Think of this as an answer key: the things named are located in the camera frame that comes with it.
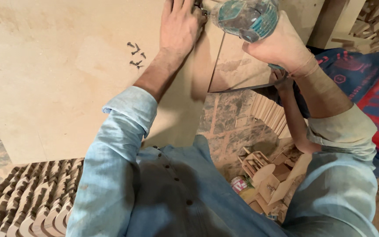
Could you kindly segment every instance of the teal drill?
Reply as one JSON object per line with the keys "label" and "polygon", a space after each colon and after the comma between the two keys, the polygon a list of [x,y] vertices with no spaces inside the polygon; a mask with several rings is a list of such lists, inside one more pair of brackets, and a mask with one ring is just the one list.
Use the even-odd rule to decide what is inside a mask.
{"label": "teal drill", "polygon": [[[277,0],[229,0],[214,6],[210,19],[224,32],[254,43],[274,32],[279,21],[279,3]],[[282,69],[274,64],[269,66]]]}

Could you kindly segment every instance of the wooden board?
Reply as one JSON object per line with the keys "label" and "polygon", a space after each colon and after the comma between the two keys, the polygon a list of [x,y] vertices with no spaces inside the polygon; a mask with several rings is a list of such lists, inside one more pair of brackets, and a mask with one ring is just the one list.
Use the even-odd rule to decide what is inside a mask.
{"label": "wooden board", "polygon": [[[0,137],[14,164],[85,156],[107,117],[102,106],[157,53],[163,3],[0,0]],[[192,144],[223,35],[207,23],[159,105],[146,146]],[[129,41],[147,60],[131,55]]]}
{"label": "wooden board", "polygon": [[[306,44],[317,21],[324,0],[280,1],[293,27]],[[242,50],[243,40],[226,34],[208,92],[237,89],[269,83],[270,68]]]}
{"label": "wooden board", "polygon": [[348,35],[358,17],[365,0],[326,1],[308,40],[316,48],[334,48],[331,44],[335,35]]}

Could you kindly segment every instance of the shirt sleeve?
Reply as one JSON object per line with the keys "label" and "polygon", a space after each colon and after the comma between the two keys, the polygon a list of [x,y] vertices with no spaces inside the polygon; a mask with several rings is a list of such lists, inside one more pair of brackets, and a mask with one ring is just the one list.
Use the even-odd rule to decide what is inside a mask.
{"label": "shirt sleeve", "polygon": [[139,184],[136,155],[149,134],[157,102],[129,87],[103,106],[109,113],[84,159],[66,236],[123,236]]}
{"label": "shirt sleeve", "polygon": [[376,126],[356,105],[308,122],[309,139],[321,144],[322,151],[313,154],[282,227],[299,236],[379,236],[371,223]]}

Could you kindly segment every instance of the right hand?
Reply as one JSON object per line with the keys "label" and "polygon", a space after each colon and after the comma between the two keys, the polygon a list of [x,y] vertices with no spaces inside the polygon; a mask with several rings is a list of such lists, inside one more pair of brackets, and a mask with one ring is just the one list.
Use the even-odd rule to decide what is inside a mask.
{"label": "right hand", "polygon": [[251,44],[245,42],[242,50],[262,62],[280,65],[288,72],[298,69],[311,57],[285,11],[279,12],[279,22],[269,37]]}

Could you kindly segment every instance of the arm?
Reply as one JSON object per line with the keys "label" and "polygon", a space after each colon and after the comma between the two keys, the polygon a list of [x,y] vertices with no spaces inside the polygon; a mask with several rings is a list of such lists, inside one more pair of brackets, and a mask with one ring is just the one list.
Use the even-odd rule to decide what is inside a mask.
{"label": "arm", "polygon": [[136,155],[166,84],[192,50],[205,18],[193,0],[166,0],[160,51],[134,86],[110,100],[84,160],[66,236],[124,236],[139,187]]}
{"label": "arm", "polygon": [[[283,73],[280,70],[272,72],[272,77],[280,79]],[[299,107],[293,94],[293,80],[287,79],[285,82],[275,85],[285,110],[286,122],[293,138],[295,146],[303,153],[312,154],[321,151],[321,146],[313,143],[307,138],[307,124],[299,111]]]}
{"label": "arm", "polygon": [[244,44],[257,59],[283,66],[307,102],[309,139],[322,145],[313,154],[282,227],[299,236],[378,236],[372,225],[376,178],[372,136],[376,127],[318,67],[281,12],[274,33]]}

